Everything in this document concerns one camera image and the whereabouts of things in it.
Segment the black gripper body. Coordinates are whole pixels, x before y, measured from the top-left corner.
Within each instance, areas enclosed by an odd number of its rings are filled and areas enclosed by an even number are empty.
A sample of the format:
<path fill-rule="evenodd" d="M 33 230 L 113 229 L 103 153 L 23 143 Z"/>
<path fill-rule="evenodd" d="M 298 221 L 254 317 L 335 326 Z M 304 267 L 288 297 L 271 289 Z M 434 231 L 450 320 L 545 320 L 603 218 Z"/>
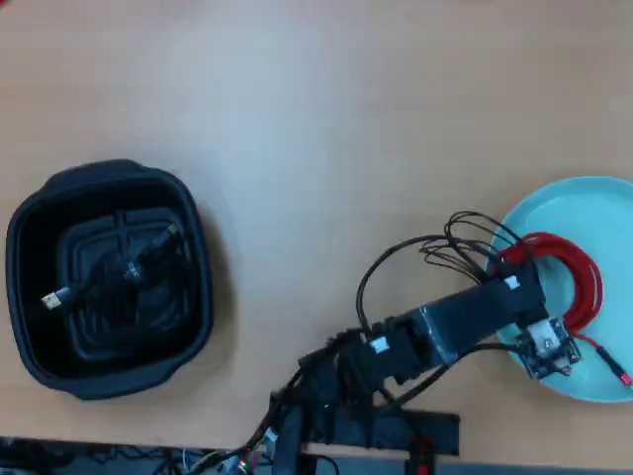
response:
<path fill-rule="evenodd" d="M 519 328 L 527 328 L 548 319 L 545 294 L 534 264 L 510 264 L 491 268 L 492 277 L 506 290 L 508 308 Z"/>

